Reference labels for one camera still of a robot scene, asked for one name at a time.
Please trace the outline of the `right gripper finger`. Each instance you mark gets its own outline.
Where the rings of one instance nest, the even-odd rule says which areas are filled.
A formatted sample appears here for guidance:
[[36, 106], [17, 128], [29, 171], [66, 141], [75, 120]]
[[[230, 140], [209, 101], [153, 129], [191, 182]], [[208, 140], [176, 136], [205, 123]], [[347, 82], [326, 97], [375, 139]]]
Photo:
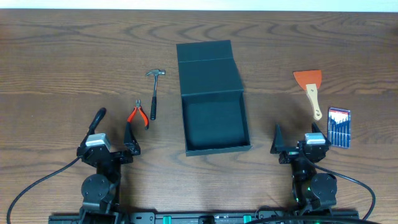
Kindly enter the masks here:
[[326, 143], [326, 144], [331, 144], [330, 140], [327, 138], [326, 135], [324, 135], [324, 134], [321, 132], [320, 128], [318, 127], [318, 125], [317, 125], [316, 123], [312, 123], [312, 133], [315, 133], [315, 134], [317, 134], [318, 136], [323, 136], [323, 138], [324, 138], [324, 140], [325, 140], [325, 143]]
[[282, 137], [282, 132], [280, 130], [280, 126], [277, 124], [275, 126], [275, 131], [274, 131], [274, 138], [272, 142], [272, 146], [270, 149], [271, 154], [279, 154], [284, 151], [284, 140]]

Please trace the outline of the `blue precision screwdriver set case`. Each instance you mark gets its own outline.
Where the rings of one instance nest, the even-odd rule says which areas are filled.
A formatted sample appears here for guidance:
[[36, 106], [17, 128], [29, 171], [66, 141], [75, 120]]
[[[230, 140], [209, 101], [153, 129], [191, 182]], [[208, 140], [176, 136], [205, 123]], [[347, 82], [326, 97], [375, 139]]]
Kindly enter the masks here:
[[341, 108], [328, 110], [328, 140], [332, 146], [348, 149], [351, 146], [351, 111]]

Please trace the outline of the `orange scraper wooden handle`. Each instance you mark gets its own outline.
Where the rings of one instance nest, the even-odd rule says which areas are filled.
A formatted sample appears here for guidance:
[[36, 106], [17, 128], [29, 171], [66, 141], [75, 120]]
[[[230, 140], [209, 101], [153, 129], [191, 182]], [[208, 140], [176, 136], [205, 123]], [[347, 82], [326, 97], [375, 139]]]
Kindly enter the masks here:
[[306, 92], [312, 106], [314, 120], [319, 121], [322, 118], [322, 112], [318, 103], [318, 89], [322, 83], [322, 71], [296, 71], [293, 75], [298, 85]]

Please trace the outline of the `small steel claw hammer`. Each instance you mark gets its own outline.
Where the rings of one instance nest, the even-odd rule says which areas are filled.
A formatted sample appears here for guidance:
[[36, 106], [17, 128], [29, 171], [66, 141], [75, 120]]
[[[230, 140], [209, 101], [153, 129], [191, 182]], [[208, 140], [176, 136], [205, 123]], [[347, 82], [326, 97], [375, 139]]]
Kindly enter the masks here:
[[150, 119], [155, 120], [156, 119], [156, 113], [157, 113], [157, 82], [158, 82], [158, 77], [159, 76], [164, 76], [166, 74], [165, 70], [161, 69], [153, 69], [150, 70], [146, 73], [146, 76], [153, 76], [154, 77], [154, 90], [153, 90], [153, 95], [152, 95], [152, 102], [151, 102], [151, 110], [150, 110]]

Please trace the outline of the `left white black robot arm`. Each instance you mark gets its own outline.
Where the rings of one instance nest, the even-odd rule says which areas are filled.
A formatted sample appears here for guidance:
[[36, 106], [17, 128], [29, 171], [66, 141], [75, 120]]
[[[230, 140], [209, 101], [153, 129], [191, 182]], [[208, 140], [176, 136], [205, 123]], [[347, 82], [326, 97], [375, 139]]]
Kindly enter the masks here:
[[87, 177], [81, 185], [83, 196], [79, 223], [129, 223], [128, 213], [120, 203], [121, 166], [133, 162], [141, 149], [132, 133], [131, 123], [126, 123], [125, 151], [111, 152], [111, 144], [105, 133], [95, 133], [90, 127], [77, 150], [82, 162], [94, 167], [96, 173]]

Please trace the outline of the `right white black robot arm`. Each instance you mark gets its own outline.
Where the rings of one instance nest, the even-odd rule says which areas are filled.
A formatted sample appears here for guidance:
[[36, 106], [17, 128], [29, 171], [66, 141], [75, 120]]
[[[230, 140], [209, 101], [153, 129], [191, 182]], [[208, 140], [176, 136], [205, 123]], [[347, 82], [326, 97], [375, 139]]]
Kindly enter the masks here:
[[279, 155], [280, 164], [292, 168], [292, 193], [297, 202], [297, 215], [328, 210], [336, 205], [336, 177], [327, 172], [318, 173], [315, 163], [326, 157], [331, 142], [312, 124], [312, 132], [305, 134], [296, 146], [286, 146], [280, 126], [275, 126], [271, 154]]

